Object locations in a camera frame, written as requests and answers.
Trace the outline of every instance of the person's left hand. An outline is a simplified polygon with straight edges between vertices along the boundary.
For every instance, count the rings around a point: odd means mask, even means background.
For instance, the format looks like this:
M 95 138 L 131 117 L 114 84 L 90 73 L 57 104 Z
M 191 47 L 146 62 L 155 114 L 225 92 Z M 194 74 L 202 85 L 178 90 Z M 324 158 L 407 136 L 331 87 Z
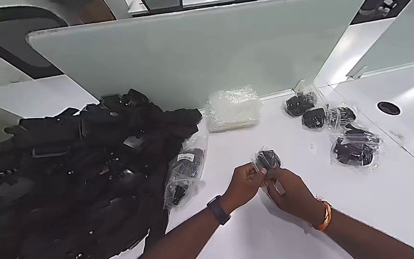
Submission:
M 230 214 L 252 199 L 263 184 L 265 174 L 266 169 L 256 172 L 252 163 L 235 168 L 230 185 L 220 199 L 224 212 Z

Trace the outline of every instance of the frosted glass partition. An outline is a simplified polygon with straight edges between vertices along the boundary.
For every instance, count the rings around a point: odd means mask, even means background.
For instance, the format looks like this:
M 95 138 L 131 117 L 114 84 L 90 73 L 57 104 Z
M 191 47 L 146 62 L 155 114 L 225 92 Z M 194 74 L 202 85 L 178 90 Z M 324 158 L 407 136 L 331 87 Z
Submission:
M 264 0 L 52 29 L 31 45 L 95 97 L 135 88 L 163 109 L 210 92 L 311 82 L 363 0 Z
M 397 16 L 391 26 L 349 72 L 354 76 L 364 66 L 364 73 L 387 70 L 414 63 L 414 0 Z

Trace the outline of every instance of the small sticker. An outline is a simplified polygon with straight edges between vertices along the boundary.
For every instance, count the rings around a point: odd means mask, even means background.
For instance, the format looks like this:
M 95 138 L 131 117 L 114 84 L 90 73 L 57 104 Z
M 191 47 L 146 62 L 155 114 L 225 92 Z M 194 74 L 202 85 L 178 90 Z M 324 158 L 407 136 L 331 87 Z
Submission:
M 187 159 L 187 160 L 193 162 L 194 154 L 190 154 L 190 153 L 188 153 L 188 154 L 179 154 L 178 158 L 177 158 L 177 161 L 180 161 L 182 159 Z

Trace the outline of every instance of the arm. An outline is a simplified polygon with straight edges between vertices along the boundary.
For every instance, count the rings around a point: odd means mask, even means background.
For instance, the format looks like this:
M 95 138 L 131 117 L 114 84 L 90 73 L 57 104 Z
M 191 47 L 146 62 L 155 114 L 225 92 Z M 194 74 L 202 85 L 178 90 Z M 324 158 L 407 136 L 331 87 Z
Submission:
M 286 191 L 280 195 L 269 180 L 264 184 L 280 209 L 313 226 L 323 223 L 325 206 L 314 198 L 299 176 L 287 169 L 276 168 L 270 170 L 268 177 L 278 179 Z M 355 259 L 414 259 L 414 248 L 334 209 L 324 232 Z
M 256 173 L 252 164 L 234 169 L 231 183 L 221 197 L 224 212 L 247 203 L 258 192 L 266 172 Z M 219 226 L 210 209 L 206 208 L 167 233 L 140 259 L 194 259 Z

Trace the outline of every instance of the metal bracket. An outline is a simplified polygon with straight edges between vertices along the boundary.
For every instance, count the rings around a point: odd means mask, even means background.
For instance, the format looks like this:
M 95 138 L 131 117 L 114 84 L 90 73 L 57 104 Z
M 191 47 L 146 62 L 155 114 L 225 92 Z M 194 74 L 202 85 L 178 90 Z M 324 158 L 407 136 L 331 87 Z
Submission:
M 301 79 L 293 90 L 297 93 L 303 90 L 304 88 L 305 88 L 305 80 Z
M 351 70 L 351 71 L 349 71 L 349 73 L 346 76 L 351 77 L 353 79 L 359 79 L 361 76 L 363 76 L 363 74 L 365 73 L 367 68 L 368 68 L 368 66 L 366 65 L 363 68 L 360 68 L 360 70 L 357 71 L 357 73 L 355 73 L 355 74 L 353 74 L 354 72 Z

